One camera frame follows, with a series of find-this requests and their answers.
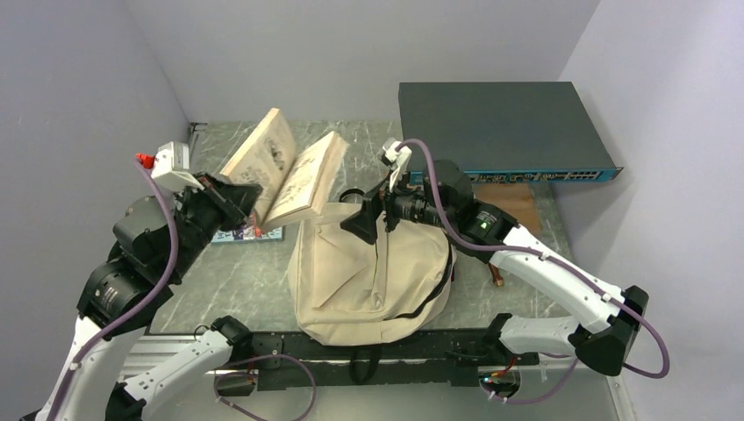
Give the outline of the beige canvas backpack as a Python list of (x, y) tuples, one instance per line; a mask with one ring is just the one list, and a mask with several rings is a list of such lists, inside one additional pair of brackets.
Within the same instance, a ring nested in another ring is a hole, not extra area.
[(405, 339), (436, 318), (449, 298), (457, 257), (444, 232), (402, 221), (368, 244), (340, 223), (360, 205), (329, 203), (301, 222), (288, 267), (288, 284), (299, 328), (323, 346), (364, 346), (365, 373), (349, 366), (354, 384), (371, 380), (383, 346)]

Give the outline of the light blue book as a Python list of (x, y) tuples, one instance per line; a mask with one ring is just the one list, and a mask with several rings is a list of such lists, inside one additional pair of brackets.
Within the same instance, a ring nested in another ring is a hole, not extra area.
[(284, 237), (282, 227), (264, 232), (252, 225), (242, 225), (231, 231), (217, 231), (211, 239), (214, 244), (254, 243), (262, 241), (281, 241)]

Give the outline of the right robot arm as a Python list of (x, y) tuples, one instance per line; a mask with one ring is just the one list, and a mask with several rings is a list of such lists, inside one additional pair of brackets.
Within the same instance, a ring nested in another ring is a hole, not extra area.
[(361, 208), (341, 222), (341, 229), (374, 244), (379, 221), (387, 232), (402, 221), (450, 225), (451, 245), (516, 275), (568, 311), (563, 318), (496, 315), (483, 341), (485, 356), (495, 364), (517, 354), (546, 353), (573, 356), (602, 375), (616, 376), (627, 368), (648, 293), (604, 282), (563, 258), (515, 217), (476, 199), (470, 177), (452, 161), (435, 161), (434, 170), (424, 173), (419, 189), (407, 187), (408, 174), (398, 182), (379, 182), (363, 193)]

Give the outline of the purple treehouse book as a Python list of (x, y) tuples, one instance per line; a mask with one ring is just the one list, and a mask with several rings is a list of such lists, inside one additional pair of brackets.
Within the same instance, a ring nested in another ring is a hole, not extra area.
[(218, 171), (232, 185), (262, 187), (254, 205), (264, 232), (318, 217), (340, 170), (348, 143), (335, 131), (297, 150), (288, 120), (272, 108)]

